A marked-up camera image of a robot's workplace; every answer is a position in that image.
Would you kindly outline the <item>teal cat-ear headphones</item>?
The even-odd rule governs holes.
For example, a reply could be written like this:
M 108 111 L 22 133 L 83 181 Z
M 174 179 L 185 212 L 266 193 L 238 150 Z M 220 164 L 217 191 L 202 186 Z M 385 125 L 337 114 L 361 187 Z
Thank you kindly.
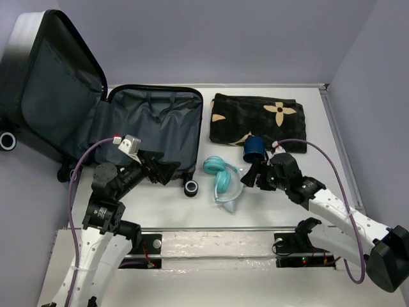
M 203 170 L 205 173 L 215 176 L 213 183 L 213 199 L 215 203 L 223 207 L 226 212 L 234 214 L 236 212 L 236 202 L 244 189 L 240 170 L 219 156 L 208 157 L 203 163 Z M 235 192 L 226 199 L 221 198 L 224 193 L 228 192 L 233 177 L 235 177 L 237 183 Z

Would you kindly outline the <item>dark blue cup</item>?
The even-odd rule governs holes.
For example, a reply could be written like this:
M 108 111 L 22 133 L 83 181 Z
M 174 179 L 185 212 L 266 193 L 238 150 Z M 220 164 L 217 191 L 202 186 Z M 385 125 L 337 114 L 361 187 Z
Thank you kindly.
M 265 160 L 265 143 L 259 136 L 249 136 L 243 146 L 243 160 L 251 164 L 256 159 Z

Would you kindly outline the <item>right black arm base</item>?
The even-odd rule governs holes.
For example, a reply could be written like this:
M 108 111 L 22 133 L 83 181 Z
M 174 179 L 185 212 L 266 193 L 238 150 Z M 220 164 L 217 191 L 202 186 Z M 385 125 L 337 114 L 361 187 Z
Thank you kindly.
M 333 267 L 336 268 L 337 258 L 324 249 L 311 244 L 309 235 L 317 230 L 322 222 L 309 217 L 298 223 L 292 232 L 277 232 L 274 234 L 272 253 L 276 256 L 276 267 L 306 268 Z

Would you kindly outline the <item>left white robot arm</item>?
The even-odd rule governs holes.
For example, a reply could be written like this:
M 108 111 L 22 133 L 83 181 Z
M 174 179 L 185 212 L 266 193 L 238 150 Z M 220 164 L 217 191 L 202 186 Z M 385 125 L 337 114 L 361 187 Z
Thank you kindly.
M 143 151 L 125 168 L 106 162 L 94 169 L 92 194 L 74 238 L 75 257 L 50 306 L 100 306 L 115 271 L 127 253 L 141 247 L 139 224 L 122 219 L 122 197 L 145 178 L 166 185 L 180 167 L 163 162 L 162 153 Z

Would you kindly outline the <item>black beige flower blanket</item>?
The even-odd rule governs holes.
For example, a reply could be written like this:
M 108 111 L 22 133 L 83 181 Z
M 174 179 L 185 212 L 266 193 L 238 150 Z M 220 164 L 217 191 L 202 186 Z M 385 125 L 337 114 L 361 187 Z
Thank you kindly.
M 307 139 L 304 107 L 295 99 L 217 93 L 211 102 L 210 141 L 243 146 L 250 136 L 268 148 L 282 139 Z

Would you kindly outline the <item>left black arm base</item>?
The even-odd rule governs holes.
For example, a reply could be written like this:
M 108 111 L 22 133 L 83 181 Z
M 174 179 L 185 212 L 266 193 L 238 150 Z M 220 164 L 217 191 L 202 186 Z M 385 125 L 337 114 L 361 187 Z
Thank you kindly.
M 121 262 L 120 269 L 161 269 L 162 234 L 143 233 L 141 243 L 133 247 Z

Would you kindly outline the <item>aluminium table rail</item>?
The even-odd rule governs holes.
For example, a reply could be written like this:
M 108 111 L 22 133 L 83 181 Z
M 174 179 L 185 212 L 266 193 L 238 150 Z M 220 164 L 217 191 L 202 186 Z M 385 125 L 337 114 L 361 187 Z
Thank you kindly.
M 362 198 L 359 193 L 359 189 L 358 189 L 358 186 L 357 186 L 354 174 L 353 174 L 353 170 L 351 168 L 351 164 L 350 164 L 348 154 L 346 152 L 346 148 L 344 146 L 341 131 L 339 130 L 339 127 L 337 125 L 335 113 L 330 103 L 329 94 L 328 94 L 328 86 L 329 84 L 322 84 L 319 87 L 323 106 L 325 108 L 325 112 L 327 114 L 327 118 L 330 124 L 332 135 L 334 137 L 336 148 L 340 156 L 341 164 L 342 164 L 343 171 L 344 171 L 344 176 L 346 178 L 346 182 L 348 184 L 348 188 L 351 193 L 353 204 L 355 205 L 355 208 L 360 213 L 366 216 L 366 210 L 365 210 L 364 204 L 362 202 Z

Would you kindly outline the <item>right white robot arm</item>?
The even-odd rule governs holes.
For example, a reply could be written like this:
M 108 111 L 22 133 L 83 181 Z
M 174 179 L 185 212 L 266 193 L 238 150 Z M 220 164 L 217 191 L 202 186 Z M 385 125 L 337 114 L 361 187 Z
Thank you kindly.
M 394 292 L 408 278 L 408 230 L 378 223 L 351 208 L 319 180 L 304 176 L 289 153 L 277 153 L 269 162 L 254 160 L 241 181 L 264 191 L 280 189 L 293 203 L 337 227 L 334 232 L 316 228 L 297 232 L 298 249 L 315 246 L 364 264 L 369 279 L 386 292 Z

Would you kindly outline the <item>black white space suitcase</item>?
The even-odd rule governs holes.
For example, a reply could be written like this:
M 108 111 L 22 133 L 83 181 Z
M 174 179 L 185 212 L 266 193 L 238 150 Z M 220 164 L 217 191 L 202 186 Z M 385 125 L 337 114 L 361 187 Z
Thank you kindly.
M 93 144 L 133 135 L 146 151 L 196 170 L 203 96 L 192 88 L 125 84 L 109 88 L 102 67 L 60 10 L 18 16 L 1 58 L 1 132 L 60 163 L 67 182 Z

